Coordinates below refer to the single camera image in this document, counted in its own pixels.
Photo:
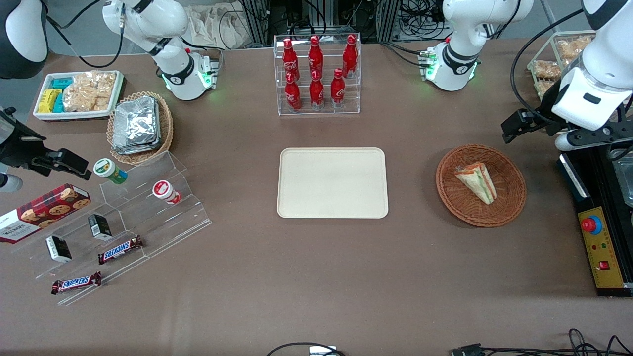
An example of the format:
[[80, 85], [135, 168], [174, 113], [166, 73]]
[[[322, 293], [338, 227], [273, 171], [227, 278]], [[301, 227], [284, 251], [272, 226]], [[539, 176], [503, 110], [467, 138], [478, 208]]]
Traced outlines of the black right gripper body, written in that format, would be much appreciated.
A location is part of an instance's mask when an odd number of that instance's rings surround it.
[[44, 145], [47, 137], [14, 118], [14, 107], [1, 108], [1, 145], [2, 164], [27, 170], [49, 170], [48, 152]]

